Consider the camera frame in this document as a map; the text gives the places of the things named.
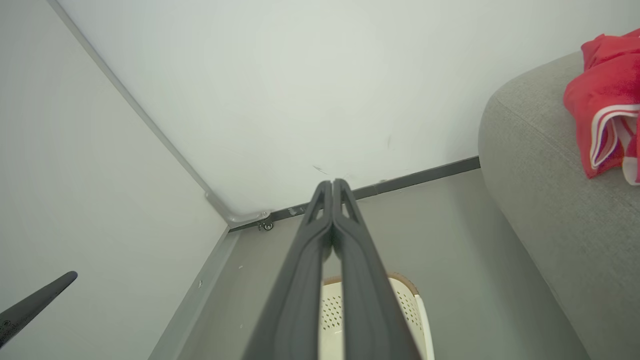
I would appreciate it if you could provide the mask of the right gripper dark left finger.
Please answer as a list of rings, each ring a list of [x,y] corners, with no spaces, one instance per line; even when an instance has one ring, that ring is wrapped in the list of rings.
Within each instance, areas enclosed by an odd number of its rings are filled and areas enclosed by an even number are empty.
[[[332,252],[332,183],[322,181],[243,353],[245,360],[317,360],[323,264]]]

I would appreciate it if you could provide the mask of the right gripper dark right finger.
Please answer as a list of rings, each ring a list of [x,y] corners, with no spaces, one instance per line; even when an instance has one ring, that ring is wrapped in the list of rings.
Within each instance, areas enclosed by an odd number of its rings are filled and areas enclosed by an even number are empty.
[[[332,242],[342,264],[346,360],[420,360],[418,346],[349,184],[333,182]]]

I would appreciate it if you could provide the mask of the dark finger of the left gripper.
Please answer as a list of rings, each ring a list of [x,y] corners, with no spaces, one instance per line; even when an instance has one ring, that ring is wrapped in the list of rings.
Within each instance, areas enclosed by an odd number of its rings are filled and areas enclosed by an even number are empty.
[[[0,346],[6,346],[77,278],[78,272],[69,271],[3,311],[0,314]]]

